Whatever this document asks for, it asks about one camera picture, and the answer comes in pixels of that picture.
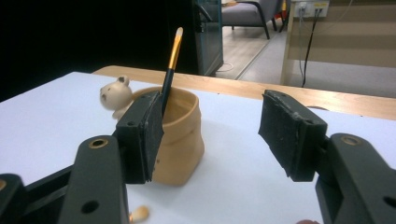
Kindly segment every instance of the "figurine ear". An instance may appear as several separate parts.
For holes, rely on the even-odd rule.
[[[124,84],[124,86],[129,85],[129,78],[127,76],[122,76],[117,79],[118,82]]]

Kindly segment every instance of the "ceramic pot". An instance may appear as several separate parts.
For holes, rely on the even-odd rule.
[[[133,98],[161,89],[153,87],[136,91]],[[167,185],[184,185],[205,152],[201,111],[195,94],[171,89],[163,117],[163,132],[152,179]]]

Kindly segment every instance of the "power outlet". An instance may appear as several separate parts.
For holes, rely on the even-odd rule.
[[[295,3],[294,17],[300,17],[302,13],[303,17],[315,17],[316,10],[321,10],[319,13],[320,17],[326,17],[329,9],[329,1],[301,1]]]

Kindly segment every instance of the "beige cup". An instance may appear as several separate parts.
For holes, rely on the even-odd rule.
[[[136,91],[133,98],[161,89],[152,87]],[[184,185],[205,152],[201,111],[195,94],[171,89],[163,118],[163,132],[152,179],[167,185]]]

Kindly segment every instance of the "table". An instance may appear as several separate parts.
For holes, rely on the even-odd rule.
[[[99,102],[101,87],[114,77],[129,75],[137,91],[162,84],[164,76],[161,71],[115,66],[95,74],[106,76],[71,73],[0,104],[0,125],[5,127],[0,129],[0,174],[18,174],[30,184],[73,164],[82,141],[115,130],[112,111]],[[130,210],[147,205],[148,224],[296,223],[306,218],[321,222],[315,182],[286,178],[258,135],[260,91],[278,88],[298,96],[299,89],[182,74],[175,74],[174,86],[187,88],[200,99],[205,155],[182,187],[155,182],[127,185]],[[308,98],[312,103],[320,99]],[[328,135],[352,133],[365,138],[396,167],[395,120],[312,110],[329,123]]]
[[[164,71],[153,71],[122,66],[108,66],[94,74],[111,77],[128,76],[132,80],[163,84]],[[396,120],[396,99],[350,94],[335,91],[318,91],[265,83],[200,77],[175,73],[173,85],[199,91],[211,91],[252,99],[262,99],[265,90],[282,91],[305,106],[317,106],[334,112]]]

